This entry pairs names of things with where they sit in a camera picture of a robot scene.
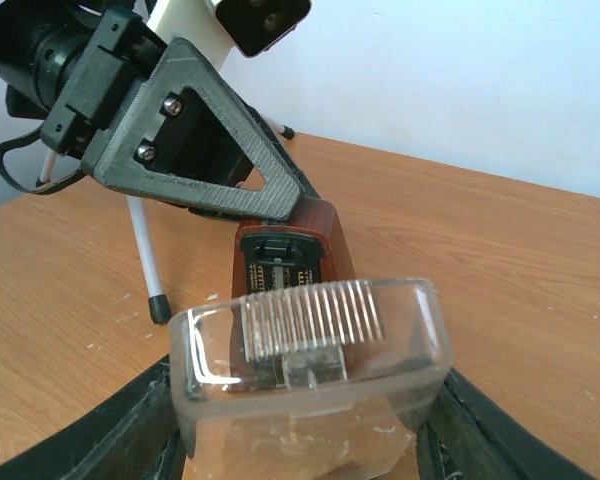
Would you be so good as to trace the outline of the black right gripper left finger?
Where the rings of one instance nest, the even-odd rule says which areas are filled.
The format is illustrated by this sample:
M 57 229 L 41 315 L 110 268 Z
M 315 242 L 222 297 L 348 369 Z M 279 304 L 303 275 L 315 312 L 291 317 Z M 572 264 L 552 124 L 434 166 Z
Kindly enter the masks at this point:
M 180 479 L 186 452 L 167 356 L 61 431 L 0 465 L 0 479 Z

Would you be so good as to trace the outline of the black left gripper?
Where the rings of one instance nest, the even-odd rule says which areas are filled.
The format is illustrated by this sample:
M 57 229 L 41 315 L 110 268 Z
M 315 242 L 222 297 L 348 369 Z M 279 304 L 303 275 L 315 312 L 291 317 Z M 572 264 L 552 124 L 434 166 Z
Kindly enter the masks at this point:
M 211 171 L 237 152 L 212 110 L 237 100 L 192 43 L 177 38 L 166 48 L 138 14 L 110 9 L 74 62 L 40 140 L 69 154 L 102 130 L 81 161 L 88 175 L 110 190 L 189 207 L 205 198 L 209 181 L 230 173 Z

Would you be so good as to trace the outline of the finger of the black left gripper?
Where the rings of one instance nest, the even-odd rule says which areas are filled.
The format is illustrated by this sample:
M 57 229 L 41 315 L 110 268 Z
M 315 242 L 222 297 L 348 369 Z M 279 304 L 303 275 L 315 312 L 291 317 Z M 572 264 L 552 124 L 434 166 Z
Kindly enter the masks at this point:
M 214 108 L 212 115 L 236 144 L 237 152 L 213 163 L 213 173 L 230 173 L 219 183 L 209 181 L 209 192 L 188 207 L 190 212 L 228 220 L 287 220 L 302 200 L 320 197 L 254 108 L 237 100 L 228 107 Z

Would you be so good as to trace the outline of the clear plastic metronome cover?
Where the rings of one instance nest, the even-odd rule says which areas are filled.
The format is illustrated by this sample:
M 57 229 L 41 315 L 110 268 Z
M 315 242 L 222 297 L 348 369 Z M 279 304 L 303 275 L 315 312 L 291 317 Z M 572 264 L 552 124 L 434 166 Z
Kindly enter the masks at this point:
M 433 284 L 345 280 L 175 315 L 171 396 L 199 479 L 374 479 L 452 365 Z

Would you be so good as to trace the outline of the brown wooden metronome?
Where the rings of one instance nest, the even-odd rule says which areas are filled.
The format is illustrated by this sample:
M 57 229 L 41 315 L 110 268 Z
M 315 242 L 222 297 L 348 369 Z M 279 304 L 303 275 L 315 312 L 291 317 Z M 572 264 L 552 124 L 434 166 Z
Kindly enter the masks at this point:
M 293 215 L 279 224 L 260 219 L 243 220 L 236 232 L 232 296 L 356 277 L 335 206 L 304 198 Z M 229 368 L 241 382 L 230 393 L 277 389 L 285 385 L 283 358 L 249 363 L 244 346 L 241 314 L 232 311 Z

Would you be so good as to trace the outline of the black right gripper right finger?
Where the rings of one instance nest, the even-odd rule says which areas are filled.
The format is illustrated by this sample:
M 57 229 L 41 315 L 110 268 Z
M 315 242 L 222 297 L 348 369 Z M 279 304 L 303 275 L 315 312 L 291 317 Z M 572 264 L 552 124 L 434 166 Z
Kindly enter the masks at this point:
M 453 369 L 417 431 L 421 479 L 590 479 Z

